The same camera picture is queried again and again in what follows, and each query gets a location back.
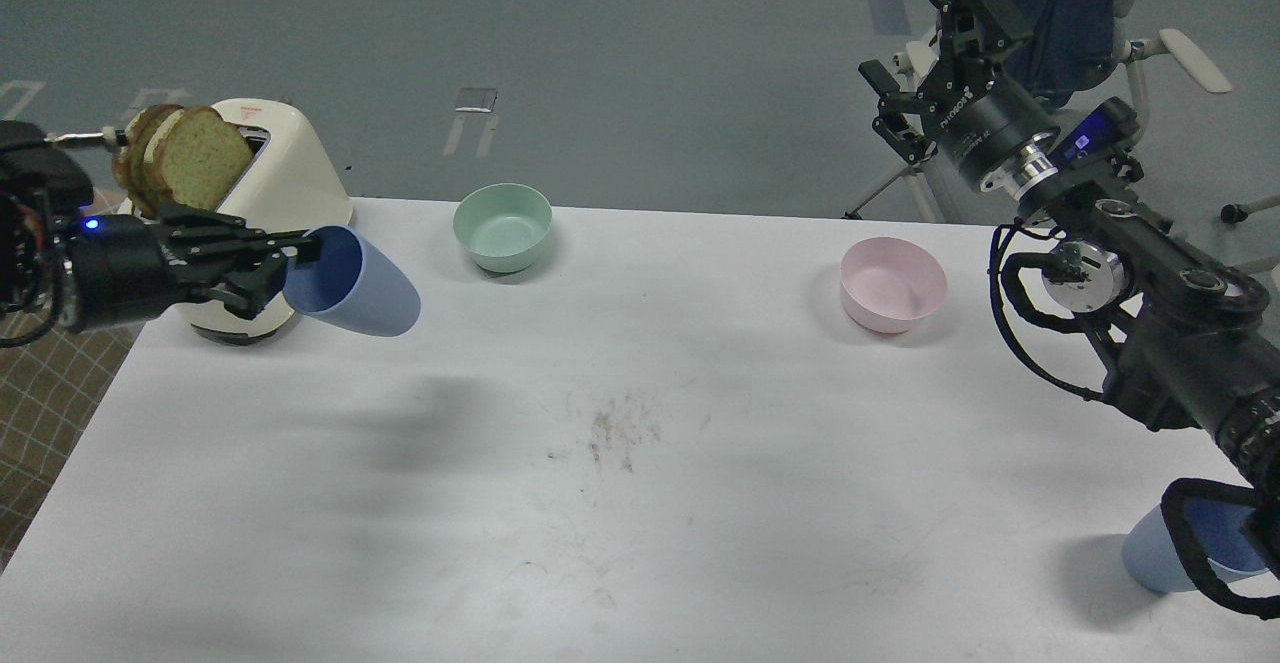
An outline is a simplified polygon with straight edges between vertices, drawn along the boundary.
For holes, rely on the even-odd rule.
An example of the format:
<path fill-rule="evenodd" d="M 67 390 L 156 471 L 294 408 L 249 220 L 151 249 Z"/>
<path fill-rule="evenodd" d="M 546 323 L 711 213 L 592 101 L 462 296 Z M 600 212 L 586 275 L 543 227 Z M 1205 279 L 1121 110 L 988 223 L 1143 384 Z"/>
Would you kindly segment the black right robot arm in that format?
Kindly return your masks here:
<path fill-rule="evenodd" d="M 1061 390 L 1152 431 L 1210 435 L 1244 484 L 1167 486 L 1158 515 L 1175 567 L 1215 604 L 1276 619 L 1276 596 L 1243 596 L 1213 570 L 1188 511 L 1198 500 L 1243 508 L 1236 536 L 1277 572 L 1277 348 L 1260 334 L 1268 291 L 1172 238 L 1125 188 L 1125 168 L 1138 166 L 1128 104 L 1102 104 L 1102 138 L 1069 156 L 1059 127 L 1006 74 L 1006 58 L 1032 38 L 1012 0 L 928 1 L 940 52 L 914 90 L 882 61 L 859 67 L 877 93 L 876 133 L 910 166 L 945 157 L 970 189 L 1006 189 L 1018 204 L 1014 220 L 996 227 L 987 275 L 997 329 L 1029 371 L 1052 380 L 1015 338 L 1007 307 L 1029 325 L 1089 340 L 1102 388 L 1059 381 Z"/>

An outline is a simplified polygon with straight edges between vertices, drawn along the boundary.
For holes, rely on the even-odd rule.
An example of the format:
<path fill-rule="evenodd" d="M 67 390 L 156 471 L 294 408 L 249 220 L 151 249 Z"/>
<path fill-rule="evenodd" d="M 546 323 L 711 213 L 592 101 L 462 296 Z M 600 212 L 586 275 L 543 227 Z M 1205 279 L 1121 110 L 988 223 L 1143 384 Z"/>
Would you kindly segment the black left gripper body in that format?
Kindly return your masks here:
<path fill-rule="evenodd" d="M 193 285 L 251 265 L 186 262 L 160 242 L 159 218 L 68 218 L 61 224 L 61 326 L 68 332 L 113 329 L 154 320 L 191 305 Z"/>

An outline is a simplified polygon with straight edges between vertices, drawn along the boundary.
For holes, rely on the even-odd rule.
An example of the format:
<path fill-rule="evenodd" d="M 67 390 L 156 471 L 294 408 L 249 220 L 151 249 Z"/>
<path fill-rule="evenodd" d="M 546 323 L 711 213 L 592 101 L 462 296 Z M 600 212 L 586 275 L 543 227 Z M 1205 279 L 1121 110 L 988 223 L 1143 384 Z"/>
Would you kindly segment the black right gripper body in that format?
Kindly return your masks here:
<path fill-rule="evenodd" d="M 931 140 L 928 160 L 946 157 L 977 192 L 1028 195 L 1059 174 L 1050 157 L 1059 125 L 1006 74 L 1004 61 L 947 61 L 937 54 L 908 93 L 929 106 L 909 119 Z"/>

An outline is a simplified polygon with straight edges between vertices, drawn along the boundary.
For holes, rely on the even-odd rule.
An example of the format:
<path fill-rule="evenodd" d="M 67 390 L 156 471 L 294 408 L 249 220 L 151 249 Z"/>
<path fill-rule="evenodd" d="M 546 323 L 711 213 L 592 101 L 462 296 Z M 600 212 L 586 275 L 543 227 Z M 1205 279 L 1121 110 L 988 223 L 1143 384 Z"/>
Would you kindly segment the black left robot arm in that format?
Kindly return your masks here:
<path fill-rule="evenodd" d="M 129 143 L 110 125 L 50 134 L 31 122 L 3 122 L 3 315 L 36 317 L 4 338 L 4 348 L 54 329 L 142 324 L 178 305 L 212 302 L 247 320 L 284 291 L 292 265 L 321 257 L 319 236 L 268 233 L 179 204 L 165 204 L 156 221 L 83 215 L 93 186 L 70 152 Z"/>

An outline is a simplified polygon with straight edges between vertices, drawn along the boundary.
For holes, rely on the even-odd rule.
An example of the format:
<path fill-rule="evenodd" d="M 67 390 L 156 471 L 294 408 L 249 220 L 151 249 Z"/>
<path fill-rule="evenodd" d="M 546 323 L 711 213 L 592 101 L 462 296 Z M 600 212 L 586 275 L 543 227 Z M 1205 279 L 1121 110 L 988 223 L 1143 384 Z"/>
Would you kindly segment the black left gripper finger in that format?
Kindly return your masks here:
<path fill-rule="evenodd" d="M 193 285 L 189 303 L 215 303 L 236 317 L 252 320 L 282 293 L 287 274 L 288 259 L 265 259 L 247 270 L 216 274 L 211 282 Z"/>
<path fill-rule="evenodd" d="M 160 225 L 165 229 L 160 242 L 183 261 L 196 265 L 256 265 L 274 253 L 315 262 L 323 253 L 323 243 L 305 230 L 270 233 L 248 225 L 244 218 L 209 209 L 161 206 Z"/>

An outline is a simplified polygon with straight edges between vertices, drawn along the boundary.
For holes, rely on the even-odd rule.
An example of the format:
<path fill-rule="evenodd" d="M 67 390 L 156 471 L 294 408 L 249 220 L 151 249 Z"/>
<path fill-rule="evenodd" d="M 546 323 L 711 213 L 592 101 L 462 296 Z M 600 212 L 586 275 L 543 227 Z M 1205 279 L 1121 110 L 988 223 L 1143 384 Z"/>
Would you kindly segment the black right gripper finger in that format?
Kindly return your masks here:
<path fill-rule="evenodd" d="M 1033 26 L 1014 0 L 927 0 L 937 12 L 941 60 L 1002 63 L 1030 44 Z"/>
<path fill-rule="evenodd" d="M 905 92 L 882 61 L 861 61 L 858 70 L 877 97 L 876 116 L 872 122 L 876 134 L 879 134 L 904 163 L 909 165 L 925 163 L 931 157 L 931 140 L 909 119 L 910 116 L 919 119 L 929 113 L 928 102 L 915 93 Z"/>

